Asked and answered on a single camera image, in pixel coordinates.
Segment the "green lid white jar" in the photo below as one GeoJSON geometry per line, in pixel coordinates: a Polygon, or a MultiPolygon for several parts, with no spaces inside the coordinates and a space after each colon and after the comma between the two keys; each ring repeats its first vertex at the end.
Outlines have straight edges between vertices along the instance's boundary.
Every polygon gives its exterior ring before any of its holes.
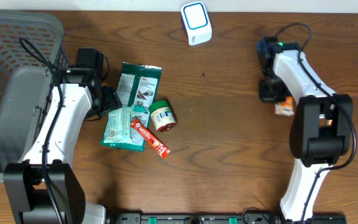
{"type": "Polygon", "coordinates": [[[175,117],[167,100],[152,103],[149,111],[150,118],[158,132],[165,132],[176,126],[175,117]]]}

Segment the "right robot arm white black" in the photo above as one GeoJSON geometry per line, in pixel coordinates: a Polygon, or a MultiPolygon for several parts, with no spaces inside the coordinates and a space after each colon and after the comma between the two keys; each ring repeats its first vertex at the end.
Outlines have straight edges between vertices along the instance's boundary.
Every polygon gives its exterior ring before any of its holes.
{"type": "Polygon", "coordinates": [[[349,149],[352,99],[338,95],[309,65],[296,42],[267,37],[257,43],[263,79],[259,98],[283,103],[292,97],[296,111],[290,130],[295,158],[285,195],[280,200],[282,223],[311,223],[313,205],[328,172],[339,169],[339,158],[349,149]]]}

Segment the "orange tissue pack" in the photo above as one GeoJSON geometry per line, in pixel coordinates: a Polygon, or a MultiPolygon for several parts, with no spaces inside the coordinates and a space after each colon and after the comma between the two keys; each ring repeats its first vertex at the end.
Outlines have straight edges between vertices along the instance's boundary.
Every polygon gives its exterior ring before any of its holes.
{"type": "Polygon", "coordinates": [[[275,103],[275,114],[280,116],[293,116],[294,112],[294,100],[292,96],[285,98],[285,101],[275,103]]]}
{"type": "Polygon", "coordinates": [[[332,125],[332,123],[333,123],[333,121],[332,121],[332,120],[326,120],[326,125],[327,125],[327,126],[332,125]]]}

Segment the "green white gloves packet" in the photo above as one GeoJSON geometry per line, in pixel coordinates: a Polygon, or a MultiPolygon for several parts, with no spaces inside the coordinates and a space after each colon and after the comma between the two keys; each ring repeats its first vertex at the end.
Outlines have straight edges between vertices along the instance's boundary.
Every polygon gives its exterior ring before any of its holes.
{"type": "MultiPolygon", "coordinates": [[[[127,62],[122,64],[116,92],[122,106],[132,108],[131,122],[137,118],[144,126],[149,125],[149,107],[155,101],[161,74],[160,67],[127,62]]],[[[131,138],[132,144],[103,143],[103,134],[100,145],[142,152],[145,144],[144,138],[133,128],[131,128],[131,138]]]]}

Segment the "red nescafe stick sachet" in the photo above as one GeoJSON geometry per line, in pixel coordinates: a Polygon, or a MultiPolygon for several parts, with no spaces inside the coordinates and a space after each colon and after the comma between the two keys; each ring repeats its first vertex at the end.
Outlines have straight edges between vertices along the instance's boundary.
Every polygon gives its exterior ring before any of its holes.
{"type": "Polygon", "coordinates": [[[131,128],[135,129],[144,139],[148,142],[152,148],[158,153],[158,155],[164,159],[166,158],[170,150],[159,140],[148,128],[146,128],[137,118],[131,122],[131,128]]]}

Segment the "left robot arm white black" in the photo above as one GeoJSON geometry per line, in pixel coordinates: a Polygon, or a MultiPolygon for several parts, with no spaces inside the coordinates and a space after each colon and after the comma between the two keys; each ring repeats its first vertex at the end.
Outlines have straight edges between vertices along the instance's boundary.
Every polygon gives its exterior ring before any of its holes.
{"type": "Polygon", "coordinates": [[[59,68],[39,135],[21,163],[10,163],[4,186],[16,223],[107,223],[105,206],[87,202],[71,165],[87,116],[102,109],[100,72],[59,68]]]}

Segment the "light green wipes packet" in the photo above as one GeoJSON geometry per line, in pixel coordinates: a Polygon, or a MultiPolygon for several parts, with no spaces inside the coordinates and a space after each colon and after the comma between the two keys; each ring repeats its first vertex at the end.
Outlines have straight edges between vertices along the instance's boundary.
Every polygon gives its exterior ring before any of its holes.
{"type": "Polygon", "coordinates": [[[130,127],[131,112],[132,108],[129,106],[123,106],[122,108],[109,112],[103,143],[132,144],[130,127]]]}

